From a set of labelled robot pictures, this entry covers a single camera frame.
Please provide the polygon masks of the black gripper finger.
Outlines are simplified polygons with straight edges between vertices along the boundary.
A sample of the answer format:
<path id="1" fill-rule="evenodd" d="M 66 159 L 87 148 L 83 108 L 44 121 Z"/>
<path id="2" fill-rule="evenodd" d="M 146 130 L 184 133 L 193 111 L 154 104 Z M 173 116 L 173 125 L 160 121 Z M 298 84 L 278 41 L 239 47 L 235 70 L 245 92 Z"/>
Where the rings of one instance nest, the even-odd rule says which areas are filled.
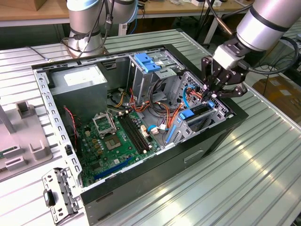
<path id="1" fill-rule="evenodd" d="M 241 97 L 247 92 L 247 88 L 243 83 L 237 84 L 233 89 L 220 89 L 217 92 L 213 92 L 218 98 L 233 98 Z"/>
<path id="2" fill-rule="evenodd" d="M 220 73 L 220 66 L 211 56 L 201 59 L 201 81 L 203 82 L 203 101 L 208 101 L 214 93 L 215 81 Z"/>

